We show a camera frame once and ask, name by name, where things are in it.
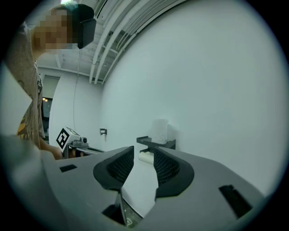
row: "black headset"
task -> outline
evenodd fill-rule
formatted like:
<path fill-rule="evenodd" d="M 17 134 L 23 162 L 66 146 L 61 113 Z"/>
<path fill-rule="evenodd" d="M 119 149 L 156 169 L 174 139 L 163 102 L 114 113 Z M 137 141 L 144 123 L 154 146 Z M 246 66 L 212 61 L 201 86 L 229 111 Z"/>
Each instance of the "black headset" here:
<path fill-rule="evenodd" d="M 66 9 L 68 15 L 72 16 L 73 38 L 77 40 L 77 47 L 82 49 L 92 43 L 96 27 L 94 10 L 87 5 L 75 2 L 63 4 L 61 8 Z"/>

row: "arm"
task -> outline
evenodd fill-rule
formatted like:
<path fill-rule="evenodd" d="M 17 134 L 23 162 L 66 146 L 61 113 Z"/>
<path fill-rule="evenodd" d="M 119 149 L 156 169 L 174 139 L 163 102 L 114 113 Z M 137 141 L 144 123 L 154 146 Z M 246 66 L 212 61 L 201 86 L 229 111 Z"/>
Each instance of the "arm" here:
<path fill-rule="evenodd" d="M 41 150 L 51 152 L 56 160 L 62 159 L 62 153 L 61 153 L 61 150 L 59 148 L 49 145 L 41 137 L 39 137 L 39 141 L 40 141 L 40 149 Z"/>

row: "patterned shirt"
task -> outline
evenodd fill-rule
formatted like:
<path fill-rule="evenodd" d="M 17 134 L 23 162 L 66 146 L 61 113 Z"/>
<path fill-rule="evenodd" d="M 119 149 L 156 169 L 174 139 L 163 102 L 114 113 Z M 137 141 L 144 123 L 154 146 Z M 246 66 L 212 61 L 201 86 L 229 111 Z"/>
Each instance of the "patterned shirt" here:
<path fill-rule="evenodd" d="M 32 99 L 17 135 L 32 140 L 40 148 L 39 137 L 45 137 L 41 117 L 42 81 L 33 61 L 30 29 L 25 23 L 16 32 L 4 61 L 14 78 Z"/>

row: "paper towel roll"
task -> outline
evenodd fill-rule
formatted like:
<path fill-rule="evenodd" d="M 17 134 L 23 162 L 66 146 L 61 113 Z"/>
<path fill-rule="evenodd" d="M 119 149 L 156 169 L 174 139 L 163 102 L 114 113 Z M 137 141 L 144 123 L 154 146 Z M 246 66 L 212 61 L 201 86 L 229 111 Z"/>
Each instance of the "paper towel roll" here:
<path fill-rule="evenodd" d="M 168 120 L 153 120 L 149 134 L 153 143 L 165 144 L 168 139 Z"/>
<path fill-rule="evenodd" d="M 154 165 L 154 154 L 150 152 L 140 152 L 139 160 Z"/>

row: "gray surface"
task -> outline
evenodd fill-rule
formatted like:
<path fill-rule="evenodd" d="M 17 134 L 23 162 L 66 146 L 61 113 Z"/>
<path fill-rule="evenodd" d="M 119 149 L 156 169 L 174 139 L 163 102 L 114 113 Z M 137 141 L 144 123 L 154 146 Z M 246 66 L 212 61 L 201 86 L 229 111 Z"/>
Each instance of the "gray surface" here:
<path fill-rule="evenodd" d="M 69 230 L 125 229 L 102 215 L 104 209 L 116 202 L 118 193 L 104 189 L 93 176 L 93 168 L 98 162 L 125 149 L 58 161 L 54 161 L 52 155 L 43 155 L 48 180 L 67 217 Z M 59 167 L 70 164 L 77 168 L 60 171 Z"/>
<path fill-rule="evenodd" d="M 25 208 L 38 220 L 59 230 L 127 230 L 102 215 L 119 194 L 103 189 L 93 176 L 98 162 L 126 148 L 55 161 L 50 152 L 40 152 L 31 142 L 18 137 L 4 139 L 4 153 L 10 153 L 2 156 L 8 179 Z M 147 216 L 138 221 L 136 230 L 227 230 L 250 220 L 248 214 L 237 220 L 219 191 L 223 185 L 233 185 L 241 193 L 254 207 L 250 214 L 264 202 L 258 190 L 222 164 L 164 150 L 190 163 L 195 171 L 194 180 L 178 196 L 157 199 Z M 62 173 L 59 167 L 69 164 L 77 168 Z"/>
<path fill-rule="evenodd" d="M 236 216 L 219 191 L 223 185 L 235 189 L 254 207 L 263 195 L 224 165 L 184 152 L 162 148 L 193 166 L 195 176 L 190 186 L 176 197 L 156 199 L 155 206 L 136 227 L 137 230 L 223 230 Z"/>
<path fill-rule="evenodd" d="M 119 148 L 98 155 L 72 158 L 67 160 L 58 160 L 56 161 L 56 164 L 58 167 L 67 166 L 70 164 L 77 166 L 77 168 L 73 170 L 62 173 L 65 184 L 70 186 L 72 190 L 71 193 L 80 195 L 82 198 L 85 199 L 85 203 L 87 205 L 95 208 L 101 213 L 109 205 L 113 205 L 115 203 L 118 192 L 104 189 L 94 178 L 93 168 L 99 162 L 109 157 L 112 157 L 125 149 L 126 148 Z M 53 190 L 56 195 L 59 194 L 57 186 L 53 188 Z"/>

